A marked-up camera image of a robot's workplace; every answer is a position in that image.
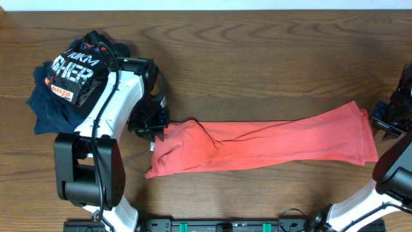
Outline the red printed t-shirt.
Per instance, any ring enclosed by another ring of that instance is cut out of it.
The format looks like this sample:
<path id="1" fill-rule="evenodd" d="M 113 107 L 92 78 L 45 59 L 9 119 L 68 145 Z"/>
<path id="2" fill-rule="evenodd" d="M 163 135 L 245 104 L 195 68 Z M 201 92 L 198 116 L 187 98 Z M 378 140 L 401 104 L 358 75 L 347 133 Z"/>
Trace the red printed t-shirt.
<path id="1" fill-rule="evenodd" d="M 293 160 L 379 159 L 368 112 L 353 101 L 297 121 L 172 122 L 153 143 L 147 179 L 254 169 Z"/>

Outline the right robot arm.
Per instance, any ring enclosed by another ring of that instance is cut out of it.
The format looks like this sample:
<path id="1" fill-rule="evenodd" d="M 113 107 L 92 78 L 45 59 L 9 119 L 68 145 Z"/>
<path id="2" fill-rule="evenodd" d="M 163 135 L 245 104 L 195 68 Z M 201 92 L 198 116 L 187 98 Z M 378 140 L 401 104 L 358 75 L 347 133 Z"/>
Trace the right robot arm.
<path id="1" fill-rule="evenodd" d="M 389 99 L 375 106 L 372 125 L 385 132 L 385 139 L 402 138 L 379 158 L 366 187 L 320 212 L 307 231 L 384 232 L 383 216 L 411 214 L 411 63 L 404 65 Z"/>

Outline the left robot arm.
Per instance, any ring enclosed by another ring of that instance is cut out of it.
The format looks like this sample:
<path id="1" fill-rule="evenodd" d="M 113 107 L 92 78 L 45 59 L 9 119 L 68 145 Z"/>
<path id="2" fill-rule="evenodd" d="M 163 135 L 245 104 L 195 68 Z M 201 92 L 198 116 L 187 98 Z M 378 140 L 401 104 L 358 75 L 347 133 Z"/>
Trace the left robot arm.
<path id="1" fill-rule="evenodd" d="M 102 95 L 73 133 L 54 142 L 57 193 L 91 213 L 65 222 L 64 231 L 145 231 L 124 196 L 126 173 L 119 140 L 124 129 L 154 142 L 170 122 L 165 90 L 151 92 L 163 74 L 152 59 L 118 57 Z"/>

